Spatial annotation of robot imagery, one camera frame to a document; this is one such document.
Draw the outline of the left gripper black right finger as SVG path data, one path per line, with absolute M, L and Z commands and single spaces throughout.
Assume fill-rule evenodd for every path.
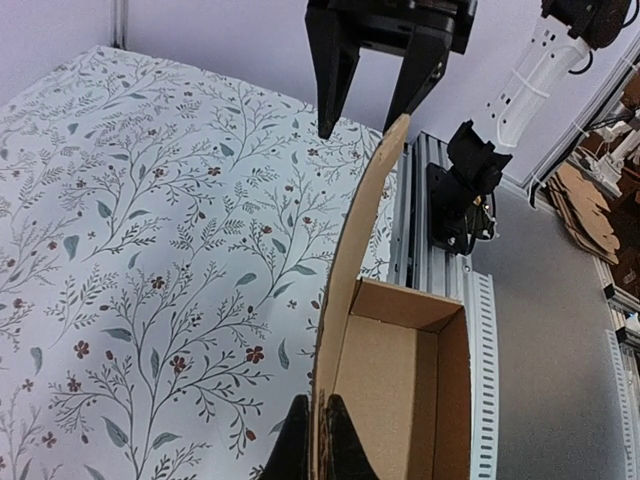
M 378 480 L 340 395 L 329 397 L 325 419 L 328 428 L 327 479 Z

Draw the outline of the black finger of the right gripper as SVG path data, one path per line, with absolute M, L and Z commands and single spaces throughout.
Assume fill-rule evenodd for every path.
M 409 37 L 384 124 L 387 131 L 402 114 L 412 115 L 444 76 L 450 32 L 416 29 Z
M 360 59 L 360 29 L 347 12 L 324 7 L 308 7 L 305 25 L 316 79 L 318 135 L 329 139 Z

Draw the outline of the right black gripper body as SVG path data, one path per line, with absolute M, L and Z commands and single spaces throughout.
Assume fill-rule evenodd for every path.
M 420 29 L 452 35 L 450 49 L 463 54 L 469 42 L 476 1 L 309 1 L 307 18 L 329 13 L 348 43 L 402 55 Z

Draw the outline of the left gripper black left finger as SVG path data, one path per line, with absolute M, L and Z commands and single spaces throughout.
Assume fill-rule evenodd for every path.
M 309 399 L 296 395 L 282 423 L 261 480 L 305 480 L 308 478 Z

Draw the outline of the brown cardboard box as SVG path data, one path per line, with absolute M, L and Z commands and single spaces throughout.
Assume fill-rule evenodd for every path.
M 327 479 L 329 397 L 340 395 L 379 479 L 466 479 L 471 372 L 463 305 L 360 274 L 409 116 L 374 151 L 336 247 L 318 326 L 309 475 Z

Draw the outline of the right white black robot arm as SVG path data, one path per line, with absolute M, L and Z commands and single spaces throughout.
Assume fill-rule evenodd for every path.
M 402 59 L 384 126 L 412 114 L 445 74 L 450 53 L 465 52 L 474 1 L 310 1 L 305 25 L 317 86 L 318 135 L 331 137 L 361 49 Z M 565 76 L 609 46 L 632 23 L 631 1 L 544 1 L 530 41 L 501 89 L 449 142 L 453 175 L 490 192 L 526 127 Z

